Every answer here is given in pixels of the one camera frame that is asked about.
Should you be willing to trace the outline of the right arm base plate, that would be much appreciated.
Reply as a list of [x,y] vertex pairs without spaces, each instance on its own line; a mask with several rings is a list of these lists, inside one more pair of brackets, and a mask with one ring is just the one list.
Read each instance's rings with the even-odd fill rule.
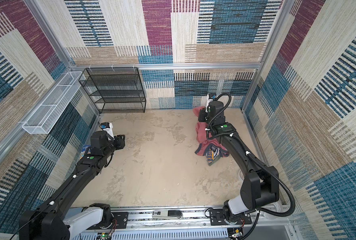
[[223,209],[210,208],[206,210],[205,216],[210,219],[211,226],[250,225],[253,223],[251,217],[247,214],[233,215]]

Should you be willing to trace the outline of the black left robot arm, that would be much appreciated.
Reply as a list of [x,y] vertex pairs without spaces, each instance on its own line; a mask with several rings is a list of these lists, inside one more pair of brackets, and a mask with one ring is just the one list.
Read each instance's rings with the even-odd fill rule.
[[106,168],[113,153],[125,147],[124,135],[111,136],[98,131],[91,136],[91,146],[77,162],[74,173],[34,211],[25,211],[19,219],[21,240],[71,240],[93,226],[107,227],[113,216],[107,204],[93,204],[66,218],[83,189]]

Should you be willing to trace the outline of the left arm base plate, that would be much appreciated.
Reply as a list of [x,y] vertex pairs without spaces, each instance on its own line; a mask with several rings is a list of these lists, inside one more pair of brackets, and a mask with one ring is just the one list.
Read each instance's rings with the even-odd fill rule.
[[109,230],[118,230],[118,229],[126,229],[129,219],[128,212],[115,212],[112,213],[112,220],[109,222],[108,227],[104,227],[104,229]]

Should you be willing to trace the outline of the red cloth garment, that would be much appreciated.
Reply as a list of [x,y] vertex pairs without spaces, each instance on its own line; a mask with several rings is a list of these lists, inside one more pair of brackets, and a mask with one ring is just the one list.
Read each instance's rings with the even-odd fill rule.
[[221,149],[222,158],[227,158],[230,153],[224,148],[216,139],[208,140],[207,139],[207,123],[197,122],[196,124],[196,133],[197,133],[197,141],[199,143],[199,147],[195,151],[198,156],[206,156],[206,150],[209,146],[218,147]]

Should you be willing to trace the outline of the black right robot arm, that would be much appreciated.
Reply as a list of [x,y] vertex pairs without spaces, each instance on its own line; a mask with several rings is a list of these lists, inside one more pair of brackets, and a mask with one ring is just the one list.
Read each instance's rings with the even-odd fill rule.
[[263,210],[280,198],[279,174],[276,168],[261,162],[241,140],[236,128],[226,121],[223,102],[211,101],[199,112],[199,121],[206,124],[209,141],[217,141],[233,157],[243,173],[243,183],[237,197],[224,203],[223,212],[229,223],[242,214]]

